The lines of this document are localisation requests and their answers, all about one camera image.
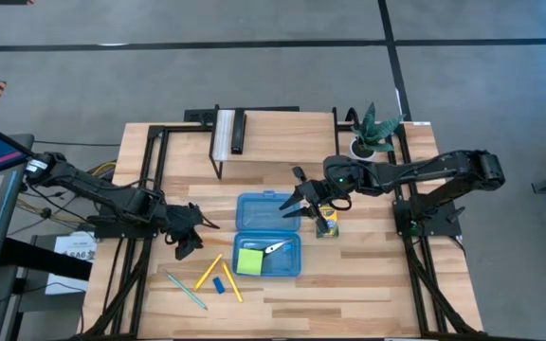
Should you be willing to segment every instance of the black stripe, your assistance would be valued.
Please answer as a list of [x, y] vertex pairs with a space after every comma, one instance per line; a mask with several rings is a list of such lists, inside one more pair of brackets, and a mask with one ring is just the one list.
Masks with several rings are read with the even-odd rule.
[[297, 40], [251, 42], [203, 42], [203, 43], [146, 43], [118, 46], [108, 45], [0, 45], [0, 52], [51, 52], [51, 51], [127, 51], [127, 50], [176, 50], [218, 48], [268, 48], [268, 47], [362, 47], [382, 46], [382, 40]]
[[387, 8], [387, 1], [378, 0], [378, 7], [380, 8], [380, 17], [383, 23], [383, 29], [385, 30], [385, 40], [387, 41], [387, 51], [389, 52], [389, 62], [391, 63], [393, 82], [395, 83], [395, 89], [397, 89], [399, 92], [399, 103], [402, 107], [402, 113], [406, 115], [404, 120], [411, 121], [412, 115], [410, 114], [408, 95], [406, 94], [406, 85], [404, 84], [404, 77], [402, 76], [402, 68], [399, 65], [399, 57], [397, 56], [395, 39], [393, 38], [393, 30], [391, 28], [391, 18], [389, 16], [389, 9]]
[[546, 38], [398, 40], [395, 42], [395, 45], [397, 46], [546, 45]]

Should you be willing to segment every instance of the yellow sticky note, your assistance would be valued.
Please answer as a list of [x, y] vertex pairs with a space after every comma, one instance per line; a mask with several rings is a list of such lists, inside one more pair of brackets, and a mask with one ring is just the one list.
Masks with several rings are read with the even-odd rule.
[[264, 252], [261, 250], [239, 249], [237, 273], [260, 276], [263, 268]]

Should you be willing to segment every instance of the white label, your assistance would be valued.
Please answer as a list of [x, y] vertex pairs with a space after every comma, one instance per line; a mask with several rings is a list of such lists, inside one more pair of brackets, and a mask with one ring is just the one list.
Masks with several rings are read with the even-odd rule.
[[41, 162], [41, 161], [39, 161], [39, 160], [35, 160], [35, 159], [30, 160], [29, 165], [32, 165], [32, 166], [35, 166], [35, 167], [39, 167], [39, 168], [42, 169], [42, 170], [45, 170], [45, 169], [47, 168], [47, 164], [46, 164], [46, 163], [43, 163], [43, 162]]

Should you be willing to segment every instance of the gray floor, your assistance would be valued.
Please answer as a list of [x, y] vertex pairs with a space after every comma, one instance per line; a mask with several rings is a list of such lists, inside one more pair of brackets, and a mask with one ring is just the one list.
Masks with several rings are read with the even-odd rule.
[[[395, 39], [546, 38], [546, 1], [388, 1]], [[0, 45], [382, 39], [376, 1], [37, 0], [0, 7]], [[485, 329], [546, 339], [546, 45], [398, 47], [414, 120], [442, 151], [487, 149], [507, 176], [460, 201], [467, 261]], [[370, 100], [398, 107], [386, 47], [1, 52], [0, 130], [40, 139], [119, 142], [128, 121], [180, 120], [189, 108]], [[116, 148], [39, 145], [90, 168]], [[72, 206], [83, 214], [93, 208]], [[13, 231], [34, 218], [17, 214]], [[20, 233], [61, 233], [53, 224]], [[21, 339], [70, 335], [78, 312], [35, 314]]]

